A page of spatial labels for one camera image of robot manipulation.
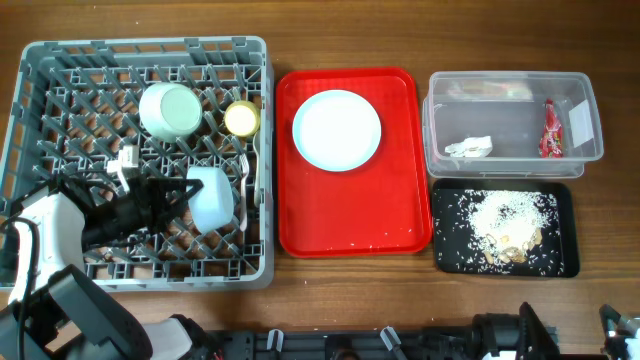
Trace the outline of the rice food scraps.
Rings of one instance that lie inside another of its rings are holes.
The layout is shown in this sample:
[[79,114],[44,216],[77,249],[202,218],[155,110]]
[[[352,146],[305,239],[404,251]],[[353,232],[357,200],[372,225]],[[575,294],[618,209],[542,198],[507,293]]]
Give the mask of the rice food scraps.
[[535,277],[564,273],[555,196],[442,189],[435,200],[434,252],[440,270]]

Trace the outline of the yellow plastic cup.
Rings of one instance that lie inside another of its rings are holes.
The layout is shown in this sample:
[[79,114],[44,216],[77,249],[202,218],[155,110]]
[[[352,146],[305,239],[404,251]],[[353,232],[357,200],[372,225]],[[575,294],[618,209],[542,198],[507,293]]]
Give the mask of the yellow plastic cup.
[[249,101],[235,101],[225,111],[227,130],[239,137],[254,135],[260,127],[261,117],[257,107]]

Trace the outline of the green saucer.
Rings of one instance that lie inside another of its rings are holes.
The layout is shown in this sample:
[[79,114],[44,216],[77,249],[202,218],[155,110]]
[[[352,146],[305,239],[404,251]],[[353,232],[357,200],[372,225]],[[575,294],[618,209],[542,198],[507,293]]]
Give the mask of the green saucer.
[[175,143],[199,128],[202,106],[190,88],[161,82],[149,86],[142,93],[139,113],[140,122],[152,137]]

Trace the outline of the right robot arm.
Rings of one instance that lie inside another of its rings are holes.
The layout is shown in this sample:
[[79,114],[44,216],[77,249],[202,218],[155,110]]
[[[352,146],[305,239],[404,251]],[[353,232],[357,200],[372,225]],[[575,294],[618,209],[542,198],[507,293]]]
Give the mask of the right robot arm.
[[639,320],[609,304],[600,307],[599,316],[605,339],[598,354],[563,354],[527,302],[516,315],[475,316],[464,353],[469,359],[639,360]]

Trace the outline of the white plastic fork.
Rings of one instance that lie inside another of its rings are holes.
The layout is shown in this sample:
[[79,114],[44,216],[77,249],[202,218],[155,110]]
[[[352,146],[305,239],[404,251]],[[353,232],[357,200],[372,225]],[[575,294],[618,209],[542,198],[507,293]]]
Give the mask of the white plastic fork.
[[250,173],[250,165],[248,158],[245,153],[241,154],[240,157],[240,166],[242,171],[242,177],[240,182],[240,224],[239,229],[242,232],[246,231],[247,228],[247,189],[246,183]]

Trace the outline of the red snack wrapper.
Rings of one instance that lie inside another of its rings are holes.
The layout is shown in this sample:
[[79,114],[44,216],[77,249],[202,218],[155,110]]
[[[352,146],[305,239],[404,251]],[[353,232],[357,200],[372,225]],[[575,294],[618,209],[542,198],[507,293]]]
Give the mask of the red snack wrapper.
[[542,158],[562,158],[563,154],[563,126],[556,113],[554,101],[545,101],[545,122],[542,137],[539,142],[539,154]]

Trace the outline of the white plastic spoon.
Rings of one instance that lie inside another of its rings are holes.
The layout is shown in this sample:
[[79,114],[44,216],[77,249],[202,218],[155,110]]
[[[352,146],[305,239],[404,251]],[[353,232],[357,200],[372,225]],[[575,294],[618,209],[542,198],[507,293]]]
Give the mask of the white plastic spoon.
[[254,206],[256,209],[260,208],[260,204],[261,204],[261,190],[260,190],[260,185],[261,185],[261,131],[258,130],[254,135],[253,135],[253,148],[254,148],[254,152],[255,152],[255,157],[256,157],[256,170],[255,170],[255,177],[254,177],[254,195],[253,195],[253,200],[254,200]]

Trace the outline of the white tissue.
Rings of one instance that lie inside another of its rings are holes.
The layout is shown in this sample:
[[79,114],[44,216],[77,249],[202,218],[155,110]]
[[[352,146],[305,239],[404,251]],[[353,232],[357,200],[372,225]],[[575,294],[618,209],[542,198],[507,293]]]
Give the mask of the white tissue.
[[451,157],[486,157],[493,150],[493,143],[490,136],[469,137],[459,143],[447,145],[445,153]]

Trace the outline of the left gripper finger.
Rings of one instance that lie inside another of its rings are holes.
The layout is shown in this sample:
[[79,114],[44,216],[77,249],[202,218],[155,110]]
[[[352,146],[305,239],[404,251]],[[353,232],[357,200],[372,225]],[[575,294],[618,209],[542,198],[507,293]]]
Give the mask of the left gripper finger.
[[199,179],[161,178],[157,182],[165,193],[178,192],[186,200],[194,197],[204,187],[203,182]]
[[169,194],[164,200],[160,202],[160,231],[167,231],[171,222],[174,219],[181,217],[186,212],[189,200],[192,197],[193,194],[189,193]]

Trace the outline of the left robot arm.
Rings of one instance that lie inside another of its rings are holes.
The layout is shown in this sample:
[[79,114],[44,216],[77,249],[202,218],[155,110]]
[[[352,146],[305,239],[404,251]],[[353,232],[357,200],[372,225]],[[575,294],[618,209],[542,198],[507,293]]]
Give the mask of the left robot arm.
[[213,340],[183,315],[143,325],[85,273],[94,247],[129,247],[130,235],[158,233],[199,191],[198,180],[175,202],[180,180],[136,178],[122,196],[98,205],[90,183],[59,176],[16,199],[3,229],[19,234],[16,282],[1,312],[7,359],[204,359]]

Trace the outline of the light blue plate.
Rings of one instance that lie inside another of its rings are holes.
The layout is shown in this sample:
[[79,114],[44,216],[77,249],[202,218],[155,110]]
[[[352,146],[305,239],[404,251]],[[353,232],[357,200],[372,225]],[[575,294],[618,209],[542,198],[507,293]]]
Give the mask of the light blue plate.
[[376,153],[382,139],[381,119],[364,97],[347,90],[326,90],[296,111],[292,138],[309,164],[329,172],[354,170]]

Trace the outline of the light blue bowl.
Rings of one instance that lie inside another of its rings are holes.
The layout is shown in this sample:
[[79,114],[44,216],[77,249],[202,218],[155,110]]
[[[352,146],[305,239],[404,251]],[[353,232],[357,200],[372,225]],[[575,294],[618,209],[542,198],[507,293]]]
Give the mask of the light blue bowl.
[[207,234],[229,224],[234,212],[231,183],[216,167],[190,167],[188,180],[200,180],[203,187],[189,199],[188,205],[196,229]]

